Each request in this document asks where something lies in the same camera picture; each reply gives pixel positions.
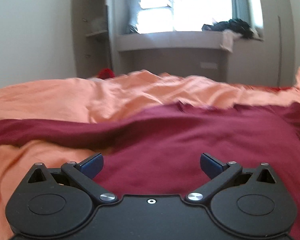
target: maroon fabric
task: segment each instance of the maroon fabric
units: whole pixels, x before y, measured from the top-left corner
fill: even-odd
[[[186,194],[209,181],[199,158],[207,152],[246,168],[268,162],[298,206],[292,236],[300,239],[300,104],[195,108],[175,103],[144,110],[119,122],[86,124],[2,120],[0,144],[32,139],[67,147],[113,146],[94,179],[116,193]]]

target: wall socket panel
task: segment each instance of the wall socket panel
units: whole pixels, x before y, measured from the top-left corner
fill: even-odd
[[[218,64],[215,62],[200,62],[200,68],[203,69],[218,69]]]

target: orange bedsheet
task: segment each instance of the orange bedsheet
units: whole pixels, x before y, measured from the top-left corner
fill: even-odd
[[[0,89],[0,120],[42,118],[75,122],[108,122],[132,115],[145,107],[180,100],[194,106],[230,107],[289,105],[300,103],[300,69],[297,85],[286,91],[252,90],[247,86],[218,83],[204,77],[179,78],[148,71],[133,72],[98,82],[84,79],[45,80]],[[21,148],[0,146],[0,240],[12,236],[5,218],[5,205],[28,169],[35,162],[48,168],[71,160],[80,162],[95,149],[70,149],[44,141],[31,141]],[[111,149],[101,149],[107,154]]]

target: round metal bolt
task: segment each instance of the round metal bolt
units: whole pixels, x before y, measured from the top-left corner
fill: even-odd
[[[113,201],[116,198],[116,195],[113,193],[103,193],[100,195],[102,201]]]
[[[155,199],[148,199],[147,201],[149,204],[154,204],[156,203],[157,201]]]
[[[192,192],[188,194],[187,198],[190,199],[191,201],[199,201],[203,199],[203,195],[197,192]]]

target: bed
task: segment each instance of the bed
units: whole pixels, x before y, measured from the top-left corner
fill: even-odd
[[[218,108],[228,108],[234,104],[289,106],[293,102],[300,103],[300,68],[296,80],[294,87],[272,89],[218,83],[199,76],[181,78],[166,73],[157,76],[144,70],[108,80],[42,80],[0,89],[0,120],[111,122],[152,106],[177,101]],[[77,149],[39,139],[21,147],[0,145],[0,240],[13,235],[5,218],[5,206],[34,163],[43,162],[48,168],[60,167],[67,161],[80,162],[95,152],[107,156],[111,155],[112,148]],[[300,216],[292,235],[300,239]]]

